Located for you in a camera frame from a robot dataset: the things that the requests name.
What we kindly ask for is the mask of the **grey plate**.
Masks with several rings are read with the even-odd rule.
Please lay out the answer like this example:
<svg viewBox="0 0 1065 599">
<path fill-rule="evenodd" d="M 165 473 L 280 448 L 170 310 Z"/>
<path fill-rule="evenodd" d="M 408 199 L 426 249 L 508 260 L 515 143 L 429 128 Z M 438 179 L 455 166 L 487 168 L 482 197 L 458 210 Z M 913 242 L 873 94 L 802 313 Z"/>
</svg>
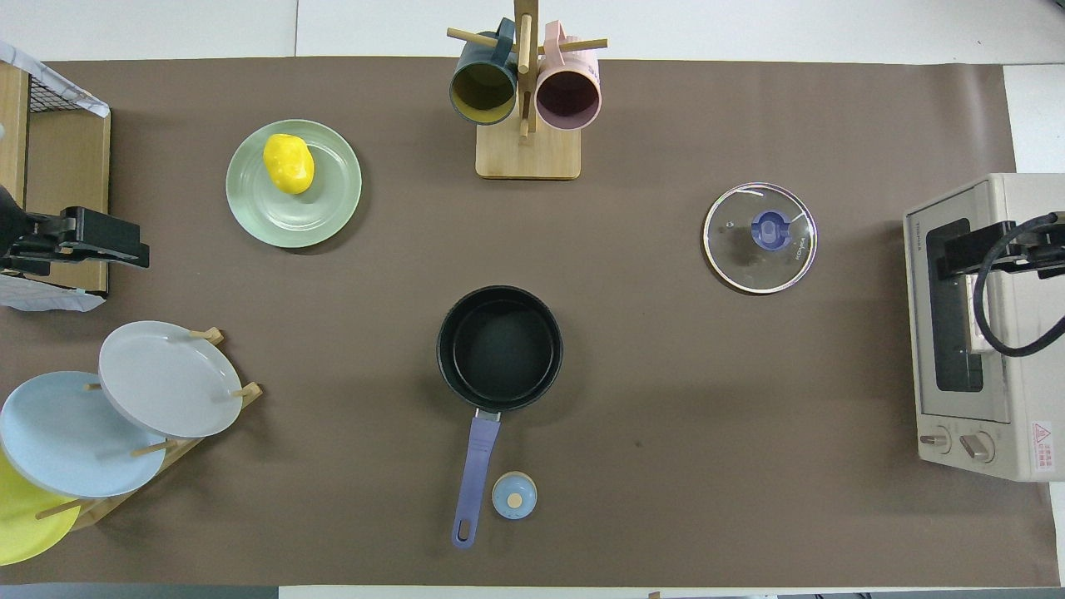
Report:
<svg viewBox="0 0 1065 599">
<path fill-rule="evenodd" d="M 242 412 L 240 376 L 220 349 L 161 321 L 132 322 L 106 335 L 98 355 L 111 406 L 167 438 L 206 438 Z"/>
</svg>

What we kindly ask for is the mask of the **yellow plate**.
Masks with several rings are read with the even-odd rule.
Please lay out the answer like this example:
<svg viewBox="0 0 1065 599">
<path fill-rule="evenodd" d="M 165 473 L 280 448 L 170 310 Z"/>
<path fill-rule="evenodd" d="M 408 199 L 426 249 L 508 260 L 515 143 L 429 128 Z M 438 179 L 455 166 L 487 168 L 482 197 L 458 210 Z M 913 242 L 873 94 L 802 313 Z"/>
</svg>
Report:
<svg viewBox="0 0 1065 599">
<path fill-rule="evenodd" d="M 42 519 L 37 515 L 72 501 L 27 480 L 0 450 L 0 567 L 36 557 L 60 543 L 72 530 L 80 508 Z"/>
</svg>

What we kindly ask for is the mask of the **pink mug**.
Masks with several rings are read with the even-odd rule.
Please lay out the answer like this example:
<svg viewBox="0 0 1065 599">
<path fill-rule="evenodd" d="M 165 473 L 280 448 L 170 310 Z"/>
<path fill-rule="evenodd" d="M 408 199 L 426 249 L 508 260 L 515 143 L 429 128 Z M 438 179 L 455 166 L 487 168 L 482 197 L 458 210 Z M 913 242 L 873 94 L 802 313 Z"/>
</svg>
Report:
<svg viewBox="0 0 1065 599">
<path fill-rule="evenodd" d="M 558 20 L 545 25 L 544 54 L 537 65 L 532 100 L 545 124 L 562 131 L 578 131 L 594 122 L 601 110 L 602 87 L 597 51 L 562 50 L 569 37 Z"/>
</svg>

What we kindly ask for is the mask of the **dark teal mug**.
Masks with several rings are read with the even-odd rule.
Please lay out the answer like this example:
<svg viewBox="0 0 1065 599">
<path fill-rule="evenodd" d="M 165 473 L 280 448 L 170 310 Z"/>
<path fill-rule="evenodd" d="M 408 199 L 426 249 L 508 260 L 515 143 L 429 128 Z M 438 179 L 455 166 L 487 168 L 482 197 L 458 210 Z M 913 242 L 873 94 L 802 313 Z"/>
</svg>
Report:
<svg viewBox="0 0 1065 599">
<path fill-rule="evenodd" d="M 491 126 L 510 117 L 517 107 L 517 23 L 503 17 L 495 31 L 482 35 L 491 44 L 465 42 L 452 75 L 449 98 L 466 122 Z"/>
</svg>

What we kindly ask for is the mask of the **white checked cloth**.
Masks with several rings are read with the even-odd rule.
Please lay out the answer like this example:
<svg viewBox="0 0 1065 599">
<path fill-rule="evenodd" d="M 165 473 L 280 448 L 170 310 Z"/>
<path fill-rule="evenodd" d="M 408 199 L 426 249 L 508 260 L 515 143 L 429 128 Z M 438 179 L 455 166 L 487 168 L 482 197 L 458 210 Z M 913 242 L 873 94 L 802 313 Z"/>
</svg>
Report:
<svg viewBox="0 0 1065 599">
<path fill-rule="evenodd" d="M 28 76 L 32 74 L 42 80 L 53 84 L 69 85 L 71 88 L 77 85 L 69 79 L 62 76 L 61 72 L 56 72 L 54 69 L 43 64 L 36 56 L 30 56 L 30 54 L 26 53 L 22 49 L 14 47 L 9 44 L 9 42 L 3 39 L 0 39 L 0 62 L 7 63 L 9 65 L 19 69 L 19 71 L 26 72 Z M 87 90 L 84 90 L 79 85 L 77 85 L 77 87 L 85 94 L 85 99 L 80 102 L 80 106 L 83 106 L 83 110 L 77 111 L 91 112 L 91 114 L 100 118 L 110 117 L 111 109 L 106 106 L 106 102 L 92 95 L 92 93 Z"/>
<path fill-rule="evenodd" d="M 106 302 L 106 292 L 42 284 L 0 273 L 0 306 L 26 312 L 63 310 L 88 312 Z"/>
</svg>

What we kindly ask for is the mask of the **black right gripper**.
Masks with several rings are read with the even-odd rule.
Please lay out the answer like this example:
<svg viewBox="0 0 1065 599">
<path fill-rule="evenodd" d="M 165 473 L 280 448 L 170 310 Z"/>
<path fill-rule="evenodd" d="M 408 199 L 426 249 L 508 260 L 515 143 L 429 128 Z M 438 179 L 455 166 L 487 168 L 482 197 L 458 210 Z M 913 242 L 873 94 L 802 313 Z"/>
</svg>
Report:
<svg viewBox="0 0 1065 599">
<path fill-rule="evenodd" d="M 1016 226 L 1015 220 L 996 221 L 973 229 L 970 221 L 958 218 L 939 227 L 939 279 L 978 275 L 983 258 L 992 247 Z M 1065 275 L 1065 224 L 1051 224 L 1031 229 L 1017 226 L 1007 247 L 1015 253 L 999 257 L 989 270 L 1006 270 L 1009 274 L 1038 273 L 1038 278 Z"/>
</svg>

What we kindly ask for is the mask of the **beige toaster oven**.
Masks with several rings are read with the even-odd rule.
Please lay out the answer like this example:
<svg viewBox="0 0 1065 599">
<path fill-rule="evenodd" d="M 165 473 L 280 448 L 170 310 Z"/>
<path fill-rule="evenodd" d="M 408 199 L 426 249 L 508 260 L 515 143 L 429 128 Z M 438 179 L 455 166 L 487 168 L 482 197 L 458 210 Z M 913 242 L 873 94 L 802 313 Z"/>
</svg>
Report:
<svg viewBox="0 0 1065 599">
<path fill-rule="evenodd" d="M 940 280 L 939 227 L 958 218 L 973 229 L 1065 224 L 1065 173 L 988 174 L 905 213 L 919 456 L 1065 483 L 1065 275 L 989 270 L 1015 253 L 1012 229 L 978 275 Z"/>
</svg>

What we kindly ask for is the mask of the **dark wooden board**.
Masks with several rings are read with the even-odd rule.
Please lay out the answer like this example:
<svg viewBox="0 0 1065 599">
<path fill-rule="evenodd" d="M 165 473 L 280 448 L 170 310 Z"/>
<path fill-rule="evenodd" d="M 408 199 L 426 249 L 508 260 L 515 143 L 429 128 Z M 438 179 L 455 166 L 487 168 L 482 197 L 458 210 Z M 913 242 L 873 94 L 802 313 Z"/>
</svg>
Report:
<svg viewBox="0 0 1065 599">
<path fill-rule="evenodd" d="M 85 110 L 29 115 L 24 209 L 60 215 L 84 207 L 106 215 L 111 163 L 111 118 Z"/>
</svg>

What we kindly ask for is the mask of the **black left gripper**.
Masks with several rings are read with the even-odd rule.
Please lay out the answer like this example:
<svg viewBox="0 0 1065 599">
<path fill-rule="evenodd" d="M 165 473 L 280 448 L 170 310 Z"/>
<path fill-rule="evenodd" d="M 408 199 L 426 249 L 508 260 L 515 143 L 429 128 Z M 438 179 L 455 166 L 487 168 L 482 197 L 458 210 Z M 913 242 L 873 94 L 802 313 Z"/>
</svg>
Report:
<svg viewBox="0 0 1065 599">
<path fill-rule="evenodd" d="M 120 249 L 80 247 L 84 260 L 150 266 L 150 246 L 138 242 L 138 226 L 85 207 L 68 207 L 60 215 L 0 210 L 0 270 L 49 275 L 52 263 L 79 263 L 73 250 L 60 242 L 87 245 L 128 245 Z"/>
</svg>

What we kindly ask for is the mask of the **pale green plate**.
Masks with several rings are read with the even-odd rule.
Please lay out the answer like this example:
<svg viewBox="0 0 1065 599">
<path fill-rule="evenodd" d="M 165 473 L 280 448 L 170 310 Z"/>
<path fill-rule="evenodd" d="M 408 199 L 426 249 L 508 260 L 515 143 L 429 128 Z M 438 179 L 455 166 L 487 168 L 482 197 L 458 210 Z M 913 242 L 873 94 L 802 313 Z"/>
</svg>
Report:
<svg viewBox="0 0 1065 599">
<path fill-rule="evenodd" d="M 315 163 L 315 178 L 299 194 L 271 182 L 263 151 L 274 134 L 304 140 Z M 330 126 L 309 119 L 282 119 L 255 130 L 239 144 L 225 173 L 225 198 L 240 227 L 281 249 L 304 249 L 342 231 L 363 187 L 349 142 Z"/>
</svg>

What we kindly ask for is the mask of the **glass lid with purple knob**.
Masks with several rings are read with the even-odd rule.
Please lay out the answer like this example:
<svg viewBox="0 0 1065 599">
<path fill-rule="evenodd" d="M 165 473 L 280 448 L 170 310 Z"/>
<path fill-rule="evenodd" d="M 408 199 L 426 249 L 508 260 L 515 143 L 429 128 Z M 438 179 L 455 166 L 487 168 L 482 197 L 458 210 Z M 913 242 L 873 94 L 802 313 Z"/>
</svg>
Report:
<svg viewBox="0 0 1065 599">
<path fill-rule="evenodd" d="M 819 232 L 809 208 L 784 187 L 731 187 L 709 205 L 703 254 L 716 277 L 746 295 L 794 287 L 815 262 Z"/>
</svg>

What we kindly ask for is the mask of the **brown table mat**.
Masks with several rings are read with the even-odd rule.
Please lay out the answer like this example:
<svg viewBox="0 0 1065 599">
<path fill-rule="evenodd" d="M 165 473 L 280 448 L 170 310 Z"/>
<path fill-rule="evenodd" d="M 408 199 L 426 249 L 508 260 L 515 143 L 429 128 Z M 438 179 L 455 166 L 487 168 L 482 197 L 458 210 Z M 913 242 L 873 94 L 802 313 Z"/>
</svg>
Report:
<svg viewBox="0 0 1065 599">
<path fill-rule="evenodd" d="M 921 460 L 906 209 L 1014 171 L 1000 66 L 605 61 L 575 181 L 484 181 L 452 58 L 54 65 L 111 107 L 111 209 L 150 268 L 77 312 L 0 309 L 0 399 L 91 371 L 141 319 L 216 326 L 264 395 L 95 527 L 0 582 L 499 587 L 1053 587 L 1046 486 Z M 304 249 L 237 224 L 225 174 L 262 126 L 330 126 L 361 197 Z M 810 209 L 810 272 L 723 284 L 709 205 L 769 182 Z M 562 371 L 503 415 L 486 505 L 449 541 L 474 410 L 436 338 L 485 285 L 562 326 Z"/>
</svg>

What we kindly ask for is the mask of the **light wooden board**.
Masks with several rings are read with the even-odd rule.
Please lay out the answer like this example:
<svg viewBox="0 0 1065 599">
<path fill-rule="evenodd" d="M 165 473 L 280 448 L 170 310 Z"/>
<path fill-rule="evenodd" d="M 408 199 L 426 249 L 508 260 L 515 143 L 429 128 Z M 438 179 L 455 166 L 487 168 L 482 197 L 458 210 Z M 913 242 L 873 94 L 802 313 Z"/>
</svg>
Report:
<svg viewBox="0 0 1065 599">
<path fill-rule="evenodd" d="M 29 75 L 0 62 L 0 187 L 24 207 Z"/>
</svg>

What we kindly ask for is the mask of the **wooden mug tree stand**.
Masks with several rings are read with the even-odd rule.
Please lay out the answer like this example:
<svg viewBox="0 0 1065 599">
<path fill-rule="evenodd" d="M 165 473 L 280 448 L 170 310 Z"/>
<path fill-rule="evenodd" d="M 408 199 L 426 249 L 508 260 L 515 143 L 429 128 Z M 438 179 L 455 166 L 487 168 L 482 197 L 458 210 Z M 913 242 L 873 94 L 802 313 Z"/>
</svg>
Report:
<svg viewBox="0 0 1065 599">
<path fill-rule="evenodd" d="M 517 23 L 513 46 L 518 59 L 517 107 L 510 117 L 498 124 L 477 126 L 469 122 L 477 129 L 476 174 L 495 181 L 574 181 L 581 175 L 581 130 L 587 127 L 578 131 L 554 129 L 537 114 L 532 100 L 547 26 L 539 22 L 539 0 L 513 0 L 513 15 L 508 18 Z M 448 36 L 463 41 L 464 45 L 466 41 L 491 44 L 482 33 L 460 29 L 449 29 Z M 562 50 L 599 51 L 607 46 L 605 38 L 578 37 L 577 42 L 563 44 Z"/>
</svg>

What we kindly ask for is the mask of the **yellow lemon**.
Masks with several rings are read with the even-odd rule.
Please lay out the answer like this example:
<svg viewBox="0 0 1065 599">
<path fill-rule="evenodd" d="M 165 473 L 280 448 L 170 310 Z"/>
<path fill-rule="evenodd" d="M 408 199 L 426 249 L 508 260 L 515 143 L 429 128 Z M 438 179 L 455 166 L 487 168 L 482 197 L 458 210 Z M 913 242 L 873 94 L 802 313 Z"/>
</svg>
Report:
<svg viewBox="0 0 1065 599">
<path fill-rule="evenodd" d="M 274 187 L 289 195 L 300 195 L 315 181 L 315 159 L 307 141 L 294 134 L 271 134 L 261 160 Z"/>
</svg>

